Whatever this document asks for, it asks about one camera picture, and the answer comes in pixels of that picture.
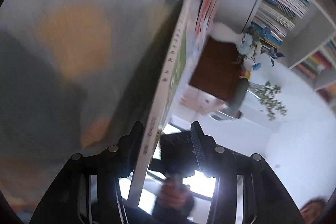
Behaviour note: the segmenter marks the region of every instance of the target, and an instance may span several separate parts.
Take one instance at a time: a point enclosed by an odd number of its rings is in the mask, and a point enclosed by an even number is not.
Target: orange book
[[[304,72],[307,76],[309,76],[312,79],[316,79],[316,75],[313,74],[310,70],[308,70],[307,68],[305,68],[304,66],[302,66],[301,64],[297,64],[296,65],[298,67],[298,69],[300,69],[302,72]]]

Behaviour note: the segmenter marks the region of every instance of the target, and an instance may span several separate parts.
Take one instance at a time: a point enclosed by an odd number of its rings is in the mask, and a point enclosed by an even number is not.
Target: green plant
[[[276,112],[282,116],[287,115],[287,110],[282,102],[275,99],[278,93],[281,93],[281,87],[278,85],[272,86],[270,81],[267,81],[265,86],[250,83],[250,88],[253,93],[258,97],[260,104],[264,105],[267,109],[267,116],[270,121],[276,119]]]

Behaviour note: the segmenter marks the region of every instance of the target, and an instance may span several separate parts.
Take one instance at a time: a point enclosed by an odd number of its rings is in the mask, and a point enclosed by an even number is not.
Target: white flower
[[[249,50],[249,52],[247,53],[246,58],[251,59],[252,56],[253,56],[253,54],[254,54],[254,49],[251,48],[251,49]]]
[[[257,54],[260,54],[261,47],[262,47],[262,44],[261,44],[260,41],[258,41],[258,42],[257,42],[257,47],[256,47],[256,49],[255,49],[255,52],[256,52]]]

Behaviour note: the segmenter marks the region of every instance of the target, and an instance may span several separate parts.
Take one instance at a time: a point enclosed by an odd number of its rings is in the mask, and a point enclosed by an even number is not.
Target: white vase
[[[243,33],[235,33],[231,28],[221,22],[214,22],[210,36],[219,42],[229,42],[239,47],[242,43]]]

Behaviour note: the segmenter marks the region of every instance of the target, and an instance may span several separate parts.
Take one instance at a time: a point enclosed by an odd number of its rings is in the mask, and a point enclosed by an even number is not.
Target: hair
[[[306,208],[308,205],[310,205],[312,203],[318,203],[322,207],[322,209],[324,209],[324,207],[327,204],[327,201],[326,201],[325,198],[322,198],[322,197],[318,196],[316,198],[312,198],[311,200],[307,201],[307,203],[305,205],[303,205],[300,210]]]
[[[240,110],[238,110],[238,114],[237,114],[236,119],[240,119],[242,117],[242,115],[243,115],[242,112]]]

